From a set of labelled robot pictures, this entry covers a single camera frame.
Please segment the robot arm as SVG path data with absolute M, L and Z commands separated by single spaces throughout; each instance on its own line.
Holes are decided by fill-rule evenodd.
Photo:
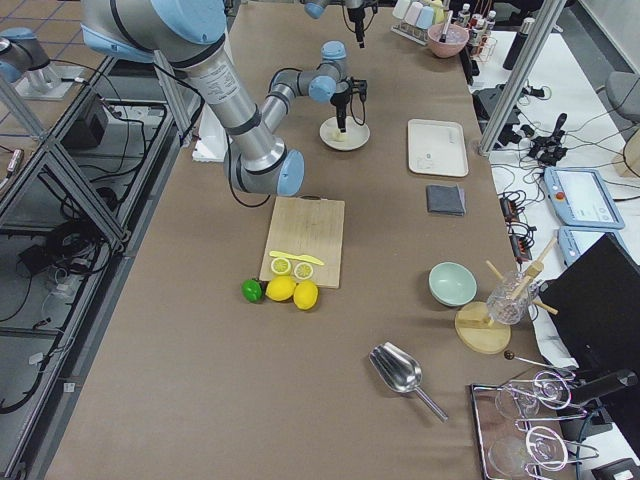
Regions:
M 365 0 L 306 0 L 303 1 L 304 11 L 312 19 L 319 19 L 330 6 L 341 8 L 343 21 L 346 28 L 356 37 L 360 48 L 365 46 L 365 32 L 368 25 L 365 24 L 366 10 L 371 10 L 371 15 L 378 12 L 377 1 Z
M 302 154 L 276 136 L 291 101 L 328 102 L 347 82 L 340 41 L 321 48 L 314 70 L 278 74 L 263 104 L 246 90 L 224 49 L 227 18 L 221 1 L 85 1 L 81 28 L 87 46 L 104 55 L 150 63 L 162 53 L 211 107 L 236 154 L 226 162 L 232 186 L 248 193 L 293 196 L 303 183 Z

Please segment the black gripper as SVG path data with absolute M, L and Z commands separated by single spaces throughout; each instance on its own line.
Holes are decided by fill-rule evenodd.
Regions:
M 365 38 L 365 7 L 363 4 L 348 4 L 347 15 L 350 22 L 353 23 L 354 34 L 358 43 L 363 43 Z
M 336 85 L 336 92 L 330 99 L 330 103 L 336 109 L 336 128 L 341 133 L 346 133 L 347 106 L 352 97 L 352 86 L 350 82 L 339 82 Z

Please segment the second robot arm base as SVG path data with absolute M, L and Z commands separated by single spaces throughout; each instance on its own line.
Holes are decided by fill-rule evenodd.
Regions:
M 61 101 L 71 88 L 63 79 L 76 68 L 56 68 L 35 33 L 26 27 L 1 32 L 1 77 L 28 100 Z

